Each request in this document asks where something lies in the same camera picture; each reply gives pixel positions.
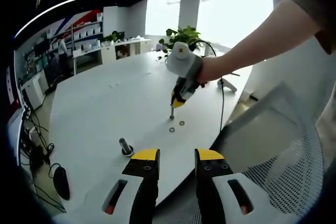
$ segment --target white table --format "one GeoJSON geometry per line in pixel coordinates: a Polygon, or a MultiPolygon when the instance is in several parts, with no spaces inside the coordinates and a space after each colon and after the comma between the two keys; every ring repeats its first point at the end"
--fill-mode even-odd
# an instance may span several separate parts
{"type": "MultiPolygon", "coordinates": [[[[177,76],[165,66],[161,52],[150,52],[100,65],[57,86],[50,115],[49,140],[55,144],[52,163],[67,171],[72,211],[86,192],[111,171],[121,173],[129,158],[121,154],[124,137],[135,152],[159,148],[159,204],[194,168],[194,149],[210,148],[221,120],[222,92],[217,82],[199,88],[187,103],[175,110],[171,121],[171,92],[177,76]]],[[[237,87],[225,89],[223,125],[228,121],[251,73],[225,78],[237,87]]],[[[101,188],[106,193],[111,188],[101,188]]]]}
{"type": "Polygon", "coordinates": [[[130,45],[130,56],[133,55],[137,55],[142,53],[141,50],[141,43],[146,43],[151,41],[150,39],[133,39],[133,40],[128,40],[128,41],[121,41],[121,42],[117,42],[117,43],[113,43],[109,46],[105,46],[105,47],[100,47],[100,48],[95,48],[95,49],[91,49],[91,50],[75,50],[73,51],[73,55],[72,55],[72,60],[73,60],[73,74],[76,75],[77,73],[77,63],[76,60],[77,58],[84,56],[84,55],[88,55],[92,52],[99,52],[99,58],[100,58],[100,62],[101,64],[106,64],[106,63],[110,63],[112,61],[115,61],[117,59],[117,55],[115,53],[115,47],[116,46],[122,46],[122,45],[130,45]]]}

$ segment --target white cabinet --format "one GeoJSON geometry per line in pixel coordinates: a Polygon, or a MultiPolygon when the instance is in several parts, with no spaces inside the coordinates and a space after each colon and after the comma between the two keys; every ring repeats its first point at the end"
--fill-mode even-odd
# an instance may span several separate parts
{"type": "Polygon", "coordinates": [[[101,58],[101,64],[106,64],[117,60],[115,53],[115,46],[111,45],[107,47],[102,47],[100,49],[100,58],[101,58]]]}
{"type": "Polygon", "coordinates": [[[140,54],[152,51],[152,43],[150,41],[144,41],[138,44],[140,44],[140,54]]]}
{"type": "Polygon", "coordinates": [[[48,83],[44,71],[37,73],[28,81],[26,81],[22,87],[22,92],[26,92],[28,99],[33,107],[37,109],[43,104],[45,98],[45,91],[48,89],[48,83]]]}

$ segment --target cable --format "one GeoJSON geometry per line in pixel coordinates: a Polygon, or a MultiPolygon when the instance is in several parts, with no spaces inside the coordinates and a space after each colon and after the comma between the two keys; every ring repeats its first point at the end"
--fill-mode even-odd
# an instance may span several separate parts
{"type": "Polygon", "coordinates": [[[29,175],[28,174],[26,174],[26,176],[28,177],[28,179],[31,181],[31,183],[33,183],[33,185],[37,188],[37,189],[39,189],[39,190],[41,190],[42,191],[42,193],[44,193],[49,199],[51,199],[53,202],[55,202],[56,204],[58,204],[59,205],[59,207],[61,207],[61,208],[63,208],[64,209],[64,207],[61,205],[61,203],[59,203],[58,201],[56,201],[56,200],[54,200],[53,198],[51,198],[42,188],[40,188],[39,186],[37,186],[36,184],[35,184],[35,182],[29,177],[29,175]]]}
{"type": "Polygon", "coordinates": [[[44,202],[50,204],[51,206],[55,207],[57,210],[63,212],[63,213],[66,213],[65,209],[64,208],[60,208],[59,206],[57,205],[54,205],[53,203],[50,203],[49,201],[47,201],[46,199],[44,199],[43,197],[39,196],[38,194],[34,193],[33,194],[38,197],[39,199],[43,200],[44,202]]]}
{"type": "MultiPolygon", "coordinates": [[[[215,52],[215,50],[214,50],[214,48],[211,46],[211,44],[209,43],[209,42],[207,42],[207,41],[204,41],[204,40],[197,40],[197,41],[195,41],[195,44],[197,43],[197,42],[203,42],[203,43],[206,43],[210,48],[211,48],[211,50],[214,52],[214,55],[215,55],[215,57],[217,57],[217,54],[216,54],[216,52],[215,52]]],[[[222,131],[222,126],[223,126],[223,115],[224,115],[224,82],[223,82],[223,78],[221,77],[221,80],[220,80],[220,82],[221,82],[221,85],[222,85],[222,97],[223,97],[223,102],[222,102],[222,114],[221,114],[221,117],[220,117],[220,127],[219,127],[219,132],[221,132],[222,131]]]]}
{"type": "Polygon", "coordinates": [[[27,159],[29,159],[29,157],[26,155],[26,154],[24,154],[23,152],[20,152],[25,158],[27,158],[27,159]]]}
{"type": "MultiPolygon", "coordinates": [[[[35,112],[33,112],[33,113],[34,113],[34,115],[35,115],[35,117],[38,121],[38,124],[39,124],[39,119],[38,119],[37,114],[35,112]]],[[[36,125],[36,123],[33,121],[32,117],[30,116],[30,114],[28,115],[28,121],[30,121],[36,129],[36,133],[38,134],[44,149],[47,151],[47,154],[45,155],[44,161],[46,162],[46,164],[50,165],[50,158],[49,157],[50,157],[51,153],[53,152],[53,150],[55,148],[55,145],[53,143],[49,143],[47,145],[47,141],[45,140],[45,138],[41,134],[40,130],[38,130],[38,127],[43,128],[43,129],[45,129],[45,128],[42,127],[41,125],[36,125]]]]}
{"type": "Polygon", "coordinates": [[[54,165],[59,165],[59,167],[61,167],[60,164],[58,164],[58,163],[53,163],[53,164],[51,165],[51,167],[49,168],[49,172],[48,172],[48,177],[49,177],[49,178],[54,178],[54,177],[51,177],[51,175],[50,175],[51,169],[53,168],[54,165]]]}

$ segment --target black mouse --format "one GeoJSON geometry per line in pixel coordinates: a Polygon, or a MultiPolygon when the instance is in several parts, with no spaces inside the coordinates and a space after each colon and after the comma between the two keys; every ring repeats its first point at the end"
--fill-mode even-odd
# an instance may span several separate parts
{"type": "Polygon", "coordinates": [[[67,173],[63,167],[57,167],[54,172],[54,187],[62,199],[70,199],[70,189],[68,184],[67,173]]]}

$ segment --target floor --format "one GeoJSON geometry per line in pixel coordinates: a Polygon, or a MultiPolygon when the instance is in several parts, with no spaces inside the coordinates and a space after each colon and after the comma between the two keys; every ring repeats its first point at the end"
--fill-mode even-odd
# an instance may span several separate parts
{"type": "MultiPolygon", "coordinates": [[[[47,95],[45,100],[44,100],[43,105],[35,111],[36,115],[39,118],[40,125],[42,127],[45,127],[46,129],[49,129],[49,118],[50,118],[51,106],[53,104],[54,95],[55,95],[55,92],[47,95]]],[[[233,111],[233,113],[231,115],[229,123],[232,120],[234,120],[235,118],[237,118],[239,115],[244,113],[254,103],[255,103],[255,101],[253,101],[251,99],[249,99],[246,102],[238,103],[237,107],[235,108],[235,110],[233,111]]],[[[33,125],[28,122],[28,124],[26,126],[31,128],[33,125]]],[[[45,140],[48,144],[49,143],[48,132],[46,132],[44,130],[41,130],[41,133],[42,133],[43,137],[45,138],[45,140]]],[[[58,196],[57,192],[55,191],[53,181],[48,176],[48,172],[49,172],[49,166],[44,164],[36,174],[35,184],[38,187],[42,188],[52,199],[61,203],[60,197],[58,196]]],[[[48,199],[48,197],[43,192],[41,192],[38,189],[36,191],[37,191],[37,194],[39,196],[43,197],[45,200],[50,201],[50,199],[48,199]]],[[[48,203],[45,203],[44,201],[41,201],[41,204],[46,208],[46,210],[48,211],[48,213],[51,216],[54,216],[54,215],[57,215],[57,214],[61,213],[60,210],[56,209],[54,206],[52,206],[48,203]]]]}

